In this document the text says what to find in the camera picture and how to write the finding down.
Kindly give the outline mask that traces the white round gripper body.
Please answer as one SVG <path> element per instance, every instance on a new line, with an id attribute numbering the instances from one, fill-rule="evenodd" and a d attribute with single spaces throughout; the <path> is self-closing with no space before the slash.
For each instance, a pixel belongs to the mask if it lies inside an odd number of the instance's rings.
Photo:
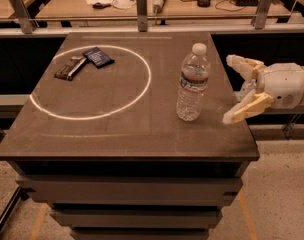
<path id="1" fill-rule="evenodd" d="M 263 69 L 257 91 L 272 97 L 272 109 L 294 109 L 304 105 L 304 68 L 296 63 L 276 63 Z"/>

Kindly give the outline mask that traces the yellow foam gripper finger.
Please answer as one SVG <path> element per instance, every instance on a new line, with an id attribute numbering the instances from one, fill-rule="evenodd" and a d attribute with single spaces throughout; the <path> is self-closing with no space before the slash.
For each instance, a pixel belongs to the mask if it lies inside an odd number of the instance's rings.
<path id="1" fill-rule="evenodd" d="M 257 77 L 258 71 L 265 68 L 262 61 L 244 58 L 238 55 L 228 55 L 226 62 L 227 65 L 239 73 L 246 82 L 251 82 Z"/>
<path id="2" fill-rule="evenodd" d="M 271 95 L 251 90 L 240 103 L 232 107 L 223 116 L 224 124 L 234 124 L 262 114 L 267 108 L 272 106 L 274 99 Z"/>

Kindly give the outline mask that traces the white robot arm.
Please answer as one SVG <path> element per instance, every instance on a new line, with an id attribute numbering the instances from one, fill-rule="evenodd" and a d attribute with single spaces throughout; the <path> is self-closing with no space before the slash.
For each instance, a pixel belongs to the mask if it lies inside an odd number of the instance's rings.
<path id="1" fill-rule="evenodd" d="M 233 124 L 260 115 L 266 109 L 294 109 L 304 106 L 304 66 L 275 63 L 228 55 L 229 67 L 244 79 L 241 101 L 223 116 L 225 124 Z"/>

